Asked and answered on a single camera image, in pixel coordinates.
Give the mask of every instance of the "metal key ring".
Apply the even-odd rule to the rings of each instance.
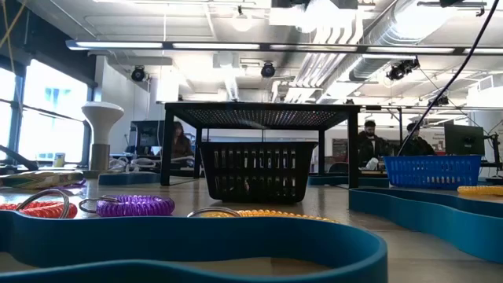
[[[80,210],[84,211],[84,212],[87,212],[87,213],[97,213],[95,210],[90,210],[90,209],[87,209],[85,207],[83,207],[83,205],[88,202],[88,201],[100,201],[100,200],[103,200],[103,201],[108,201],[108,202],[115,202],[115,203],[119,203],[120,201],[117,200],[116,198],[113,198],[113,197],[107,197],[107,196],[103,196],[103,197],[98,197],[98,198],[95,198],[95,199],[85,199],[85,200],[82,200],[81,202],[79,202],[79,208]]]
[[[232,215],[234,217],[241,217],[241,215],[239,215],[239,213],[237,213],[237,211],[230,209],[230,208],[201,208],[196,211],[190,212],[187,215],[187,217],[196,217],[196,216],[201,215],[205,212],[223,212],[223,213],[227,213],[229,215]]]
[[[36,193],[33,196],[27,198],[25,201],[23,201],[21,204],[19,204],[16,208],[16,211],[20,211],[21,209],[24,209],[27,207],[33,200],[37,200],[40,197],[44,197],[45,195],[49,195],[52,193],[58,193],[63,197],[63,211],[61,212],[61,215],[59,219],[65,219],[68,217],[68,213],[70,213],[70,200],[68,199],[68,196],[61,192],[59,189],[46,189],[43,190],[42,192]]]

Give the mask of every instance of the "black plastic basket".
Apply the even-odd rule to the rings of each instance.
[[[238,202],[295,203],[304,198],[317,142],[204,142],[210,196]]]

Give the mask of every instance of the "yellow coiled keychain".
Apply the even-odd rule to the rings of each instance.
[[[191,212],[187,217],[291,217],[291,218],[300,218],[300,219],[312,219],[312,220],[320,220],[331,223],[338,223],[335,220],[331,220],[328,218],[316,217],[312,215],[300,215],[282,211],[274,211],[274,210],[240,210],[234,211],[229,208],[203,208],[198,211]]]
[[[503,196],[503,186],[460,186],[457,192],[471,195]]]

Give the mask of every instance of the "man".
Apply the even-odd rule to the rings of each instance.
[[[409,132],[410,140],[407,142],[405,148],[403,148],[402,155],[404,156],[429,156],[436,155],[435,150],[429,145],[423,138],[419,136],[419,127],[417,130],[412,132],[413,128],[416,126],[415,123],[410,123],[407,125],[407,131]]]
[[[386,141],[376,136],[376,123],[366,121],[363,131],[358,134],[358,163],[364,167],[373,157],[387,155]]]

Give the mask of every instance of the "purple coiled keychain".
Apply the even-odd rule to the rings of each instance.
[[[84,208],[87,201],[97,201],[95,211]],[[174,210],[174,201],[167,197],[157,196],[103,196],[97,199],[86,199],[79,203],[85,212],[96,213],[101,217],[117,216],[169,216]]]

